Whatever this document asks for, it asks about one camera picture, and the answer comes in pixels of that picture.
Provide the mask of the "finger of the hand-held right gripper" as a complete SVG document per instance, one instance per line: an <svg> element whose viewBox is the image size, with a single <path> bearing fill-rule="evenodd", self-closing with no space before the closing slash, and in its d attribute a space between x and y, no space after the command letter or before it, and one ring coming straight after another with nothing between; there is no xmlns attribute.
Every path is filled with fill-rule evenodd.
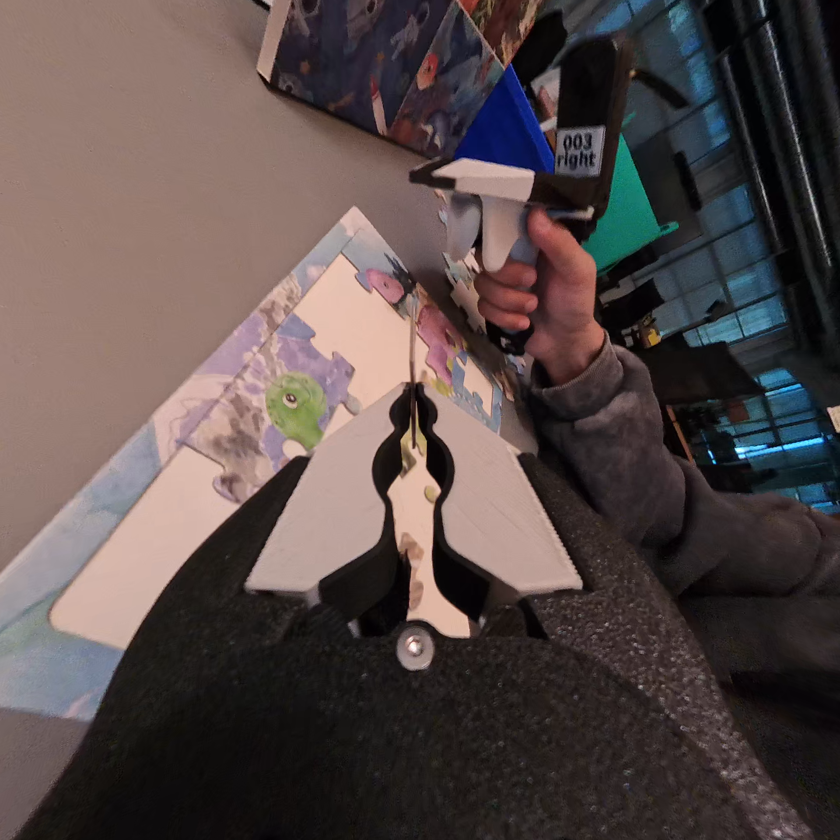
<svg viewBox="0 0 840 840"><path fill-rule="evenodd" d="M412 184L469 196L490 196L525 203L536 172L470 158L435 159L409 173Z"/></svg>

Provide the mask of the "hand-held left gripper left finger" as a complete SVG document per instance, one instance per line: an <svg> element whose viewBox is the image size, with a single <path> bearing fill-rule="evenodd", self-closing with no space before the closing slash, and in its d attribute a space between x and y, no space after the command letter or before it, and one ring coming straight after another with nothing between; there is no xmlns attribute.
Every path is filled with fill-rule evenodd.
<svg viewBox="0 0 840 840"><path fill-rule="evenodd" d="M316 447L278 517L247 592L310 606L374 606L400 554L388 490L402 469L413 389L399 385Z"/></svg>

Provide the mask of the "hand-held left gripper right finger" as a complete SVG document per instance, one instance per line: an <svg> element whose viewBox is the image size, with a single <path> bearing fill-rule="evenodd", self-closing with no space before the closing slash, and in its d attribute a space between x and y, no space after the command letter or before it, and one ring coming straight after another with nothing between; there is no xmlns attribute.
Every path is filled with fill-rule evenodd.
<svg viewBox="0 0 840 840"><path fill-rule="evenodd" d="M432 570L475 633L499 607L585 583L518 451L435 389L416 387L434 502Z"/></svg>

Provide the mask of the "green dinosaur head puzzle piece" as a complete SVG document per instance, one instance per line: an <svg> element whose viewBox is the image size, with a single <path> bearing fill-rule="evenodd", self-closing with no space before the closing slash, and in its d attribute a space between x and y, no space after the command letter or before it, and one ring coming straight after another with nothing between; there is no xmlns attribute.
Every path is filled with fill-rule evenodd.
<svg viewBox="0 0 840 840"><path fill-rule="evenodd" d="M187 439L217 465L213 488L227 501L247 501L312 452L340 406L350 412L354 367L339 353L321 353L315 334L287 315Z"/></svg>

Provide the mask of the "pile of puzzle pieces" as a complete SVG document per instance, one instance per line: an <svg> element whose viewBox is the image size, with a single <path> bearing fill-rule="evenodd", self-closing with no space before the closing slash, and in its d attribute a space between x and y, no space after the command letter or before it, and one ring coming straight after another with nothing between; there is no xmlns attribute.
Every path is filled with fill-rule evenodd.
<svg viewBox="0 0 840 840"><path fill-rule="evenodd" d="M452 287L451 298L463 312L469 327L477 333L487 333L487 325L478 310L479 294L475 278L481 272L476 257L482 231L481 201L478 196L435 189L443 202L438 213L446 228L444 261L446 275Z"/></svg>

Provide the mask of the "brown grey puzzle piece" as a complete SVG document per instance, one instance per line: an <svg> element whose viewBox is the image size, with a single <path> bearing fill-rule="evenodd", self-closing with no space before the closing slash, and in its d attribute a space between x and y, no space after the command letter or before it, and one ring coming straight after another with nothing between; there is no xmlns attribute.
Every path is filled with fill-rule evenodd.
<svg viewBox="0 0 840 840"><path fill-rule="evenodd" d="M419 301L417 291L414 290L406 298L406 312L409 318L409 340L408 340L408 372L409 372L409 396L410 396L410 434L411 449L417 447L417 373L416 373L416 342L417 342L417 316L419 312Z"/></svg>

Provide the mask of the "dinosaur puzzle tray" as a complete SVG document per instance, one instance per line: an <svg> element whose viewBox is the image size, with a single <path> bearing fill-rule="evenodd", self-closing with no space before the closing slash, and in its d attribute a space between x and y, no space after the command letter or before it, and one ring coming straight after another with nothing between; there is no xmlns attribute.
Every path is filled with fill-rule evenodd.
<svg viewBox="0 0 840 840"><path fill-rule="evenodd" d="M124 649L174 574L243 503L187 445L196 426L295 314L355 373L322 439L408 380L410 322L355 279L345 247L396 252L348 210L2 572L3 710L89 721Z"/></svg>

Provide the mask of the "person's right forearm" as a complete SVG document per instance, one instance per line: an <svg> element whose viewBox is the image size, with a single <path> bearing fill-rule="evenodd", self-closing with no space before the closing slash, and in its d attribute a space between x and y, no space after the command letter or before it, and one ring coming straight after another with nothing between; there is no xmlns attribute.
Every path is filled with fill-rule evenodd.
<svg viewBox="0 0 840 840"><path fill-rule="evenodd" d="M839 595L838 521L776 494L719 492L669 452L648 368L605 338L561 385L534 362L528 408L541 458L677 597Z"/></svg>

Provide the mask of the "grey desk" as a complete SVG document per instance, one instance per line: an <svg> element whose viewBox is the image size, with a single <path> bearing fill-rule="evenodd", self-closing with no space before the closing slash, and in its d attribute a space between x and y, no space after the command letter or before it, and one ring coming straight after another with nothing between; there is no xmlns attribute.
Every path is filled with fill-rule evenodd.
<svg viewBox="0 0 840 840"><path fill-rule="evenodd" d="M455 319L411 152L277 95L256 2L2 2L2 568L352 207Z"/></svg>

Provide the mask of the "person's right hand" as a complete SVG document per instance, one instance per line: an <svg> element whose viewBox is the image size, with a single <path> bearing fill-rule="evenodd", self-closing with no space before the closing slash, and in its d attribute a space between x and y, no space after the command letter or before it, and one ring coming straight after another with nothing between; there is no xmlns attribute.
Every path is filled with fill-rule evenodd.
<svg viewBox="0 0 840 840"><path fill-rule="evenodd" d="M502 330L532 328L527 353L551 386L563 386L590 367L605 342L595 320L595 262L570 230L541 208L531 211L528 234L538 249L535 266L508 258L489 272L478 251L478 310Z"/></svg>

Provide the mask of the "blue plastic bin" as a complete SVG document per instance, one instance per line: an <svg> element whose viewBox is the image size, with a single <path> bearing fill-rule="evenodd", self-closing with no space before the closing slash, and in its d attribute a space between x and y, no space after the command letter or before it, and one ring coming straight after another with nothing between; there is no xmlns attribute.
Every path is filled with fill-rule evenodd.
<svg viewBox="0 0 840 840"><path fill-rule="evenodd" d="M513 66L481 107L454 153L533 172L554 172L554 157Z"/></svg>

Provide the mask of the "pink dinosaur head puzzle piece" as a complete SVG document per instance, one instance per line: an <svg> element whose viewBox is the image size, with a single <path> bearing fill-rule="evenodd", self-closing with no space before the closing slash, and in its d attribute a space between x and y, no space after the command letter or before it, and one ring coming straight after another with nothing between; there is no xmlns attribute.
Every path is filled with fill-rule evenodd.
<svg viewBox="0 0 840 840"><path fill-rule="evenodd" d="M392 252L345 247L341 256L354 267L364 289L377 292L403 319L415 317L417 282Z"/></svg>

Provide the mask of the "group of assembled puzzle pieces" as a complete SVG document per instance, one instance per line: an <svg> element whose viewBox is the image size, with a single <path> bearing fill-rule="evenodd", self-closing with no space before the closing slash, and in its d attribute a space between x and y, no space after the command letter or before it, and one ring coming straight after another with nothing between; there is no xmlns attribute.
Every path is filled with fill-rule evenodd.
<svg viewBox="0 0 840 840"><path fill-rule="evenodd" d="M469 342L421 286L415 286L406 305L416 326L419 381L500 434L506 399L500 374L473 353Z"/></svg>

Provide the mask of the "colourful puzzle box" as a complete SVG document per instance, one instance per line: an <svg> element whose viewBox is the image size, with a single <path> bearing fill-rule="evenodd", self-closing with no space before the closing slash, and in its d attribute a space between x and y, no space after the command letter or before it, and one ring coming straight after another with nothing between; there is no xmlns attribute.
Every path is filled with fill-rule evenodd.
<svg viewBox="0 0 840 840"><path fill-rule="evenodd" d="M453 158L542 5L272 2L257 71L280 93L368 133Z"/></svg>

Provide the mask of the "person's grey sweater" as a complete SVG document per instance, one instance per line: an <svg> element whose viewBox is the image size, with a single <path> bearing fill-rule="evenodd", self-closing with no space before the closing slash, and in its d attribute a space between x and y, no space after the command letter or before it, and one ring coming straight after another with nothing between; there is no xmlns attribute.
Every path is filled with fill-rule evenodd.
<svg viewBox="0 0 840 840"><path fill-rule="evenodd" d="M684 597L732 714L815 838L839 838L839 605L828 596Z"/></svg>

